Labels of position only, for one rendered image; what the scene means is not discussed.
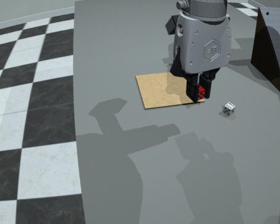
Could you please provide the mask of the white die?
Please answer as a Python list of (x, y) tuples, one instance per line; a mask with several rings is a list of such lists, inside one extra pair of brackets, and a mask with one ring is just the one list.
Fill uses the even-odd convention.
[(227, 114), (228, 116), (232, 115), (235, 110), (235, 105), (228, 103), (224, 106), (224, 113)]

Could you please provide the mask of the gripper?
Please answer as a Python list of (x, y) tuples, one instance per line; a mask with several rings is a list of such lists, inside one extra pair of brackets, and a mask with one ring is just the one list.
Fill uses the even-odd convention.
[[(220, 68), (229, 63), (230, 55), (228, 14), (222, 18), (203, 18), (184, 11), (179, 13), (170, 72), (187, 80), (186, 95), (194, 103), (198, 102), (199, 86), (205, 90), (205, 98), (210, 97), (211, 83)], [(198, 73), (201, 73), (199, 83)]]

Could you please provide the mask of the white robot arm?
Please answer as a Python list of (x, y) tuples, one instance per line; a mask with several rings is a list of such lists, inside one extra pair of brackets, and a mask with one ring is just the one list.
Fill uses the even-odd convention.
[[(227, 15), (227, 0), (181, 0), (177, 9), (203, 18), (222, 18)], [(168, 35), (175, 34), (179, 15), (172, 15), (166, 24)]]

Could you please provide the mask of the tan mottled mat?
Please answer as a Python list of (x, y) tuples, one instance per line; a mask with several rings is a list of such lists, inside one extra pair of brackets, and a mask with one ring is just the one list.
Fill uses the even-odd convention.
[(145, 110), (205, 102), (194, 103), (186, 95), (187, 80), (170, 72), (137, 75), (136, 80)]

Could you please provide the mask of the red die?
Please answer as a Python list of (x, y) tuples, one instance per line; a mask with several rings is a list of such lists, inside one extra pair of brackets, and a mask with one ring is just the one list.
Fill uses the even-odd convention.
[(199, 86), (199, 96), (198, 96), (198, 100), (204, 99), (205, 98), (205, 90)]

